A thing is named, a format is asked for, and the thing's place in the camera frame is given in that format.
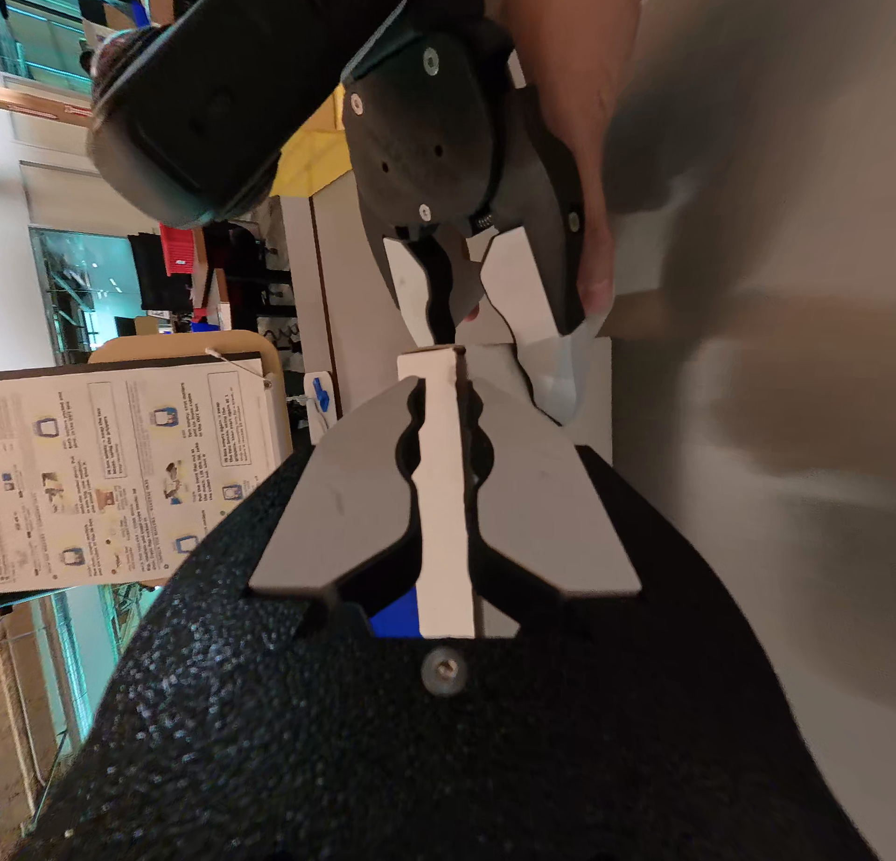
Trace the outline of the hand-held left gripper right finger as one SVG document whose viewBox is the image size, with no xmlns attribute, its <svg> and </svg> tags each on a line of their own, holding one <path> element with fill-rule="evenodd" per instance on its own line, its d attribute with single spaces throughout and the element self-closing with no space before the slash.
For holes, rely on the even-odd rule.
<svg viewBox="0 0 896 861">
<path fill-rule="evenodd" d="M 577 447 L 530 403 L 469 384 L 473 588 L 507 617 L 559 617 L 642 583 Z"/>
</svg>

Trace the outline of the blue plastic bin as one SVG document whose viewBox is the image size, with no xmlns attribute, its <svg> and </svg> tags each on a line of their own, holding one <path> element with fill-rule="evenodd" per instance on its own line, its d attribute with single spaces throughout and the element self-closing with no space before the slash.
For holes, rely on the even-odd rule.
<svg viewBox="0 0 896 861">
<path fill-rule="evenodd" d="M 414 587 L 370 619 L 373 634 L 380 639 L 420 639 L 420 614 Z"/>
</svg>

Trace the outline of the yellow plastic bin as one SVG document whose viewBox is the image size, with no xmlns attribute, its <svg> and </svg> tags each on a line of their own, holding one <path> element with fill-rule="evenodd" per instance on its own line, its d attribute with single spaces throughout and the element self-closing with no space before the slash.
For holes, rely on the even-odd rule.
<svg viewBox="0 0 896 861">
<path fill-rule="evenodd" d="M 351 170 L 342 122 L 344 100 L 344 87 L 338 84 L 285 143 L 271 196 L 311 198 Z"/>
</svg>

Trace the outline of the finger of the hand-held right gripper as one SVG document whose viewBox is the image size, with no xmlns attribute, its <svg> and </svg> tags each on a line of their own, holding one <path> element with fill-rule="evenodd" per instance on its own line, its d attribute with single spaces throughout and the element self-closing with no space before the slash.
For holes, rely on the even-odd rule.
<svg viewBox="0 0 896 861">
<path fill-rule="evenodd" d="M 451 268 L 432 268 L 409 244 L 383 238 L 385 258 L 401 317 L 416 346 L 454 345 L 456 327 L 450 310 Z"/>
<path fill-rule="evenodd" d="M 518 347 L 559 338 L 525 228 L 510 229 L 490 241 L 480 280 Z"/>
</svg>

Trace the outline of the person's right hand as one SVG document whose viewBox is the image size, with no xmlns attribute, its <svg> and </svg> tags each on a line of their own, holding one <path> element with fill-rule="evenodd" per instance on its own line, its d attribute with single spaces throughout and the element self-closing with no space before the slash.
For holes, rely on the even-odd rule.
<svg viewBox="0 0 896 861">
<path fill-rule="evenodd" d="M 623 90 L 644 0 L 485 0 L 509 33 L 550 132 L 581 179 L 585 231 L 577 288 L 603 323 L 615 300 L 614 239 L 603 188 L 606 136 Z"/>
</svg>

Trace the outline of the white cardboard mailer box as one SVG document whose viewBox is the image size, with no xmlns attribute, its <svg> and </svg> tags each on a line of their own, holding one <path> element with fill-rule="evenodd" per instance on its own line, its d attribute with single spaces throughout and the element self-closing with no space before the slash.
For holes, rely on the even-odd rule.
<svg viewBox="0 0 896 861">
<path fill-rule="evenodd" d="M 474 378 L 485 378 L 534 406 L 515 350 L 508 342 L 418 350 L 398 358 L 398 375 L 417 376 L 426 387 L 420 465 L 412 477 L 422 533 L 416 584 L 420 632 L 433 639 L 509 639 L 525 617 L 507 617 L 487 603 L 474 590 L 469 572 L 473 474 L 468 414 Z"/>
</svg>

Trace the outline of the printed instruction board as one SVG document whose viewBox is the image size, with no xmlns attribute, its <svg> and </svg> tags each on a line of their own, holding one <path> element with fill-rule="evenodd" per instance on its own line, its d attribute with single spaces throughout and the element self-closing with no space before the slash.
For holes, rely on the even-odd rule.
<svg viewBox="0 0 896 861">
<path fill-rule="evenodd" d="M 291 453 L 279 353 L 257 333 L 3 371 L 2 593 L 165 581 Z"/>
</svg>

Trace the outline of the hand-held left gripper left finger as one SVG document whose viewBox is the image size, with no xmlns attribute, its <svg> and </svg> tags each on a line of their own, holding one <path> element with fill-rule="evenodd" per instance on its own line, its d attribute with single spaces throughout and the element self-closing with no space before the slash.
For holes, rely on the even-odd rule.
<svg viewBox="0 0 896 861">
<path fill-rule="evenodd" d="M 425 381 L 406 377 L 323 436 L 249 580 L 253 593 L 379 613 L 414 587 L 425 398 Z"/>
</svg>

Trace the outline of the red storage bin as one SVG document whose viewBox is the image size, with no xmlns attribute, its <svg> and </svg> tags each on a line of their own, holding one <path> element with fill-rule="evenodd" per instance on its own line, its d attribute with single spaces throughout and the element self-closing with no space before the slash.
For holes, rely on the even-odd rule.
<svg viewBox="0 0 896 861">
<path fill-rule="evenodd" d="M 160 236 L 166 274 L 191 275 L 196 262 L 194 232 L 160 224 Z"/>
</svg>

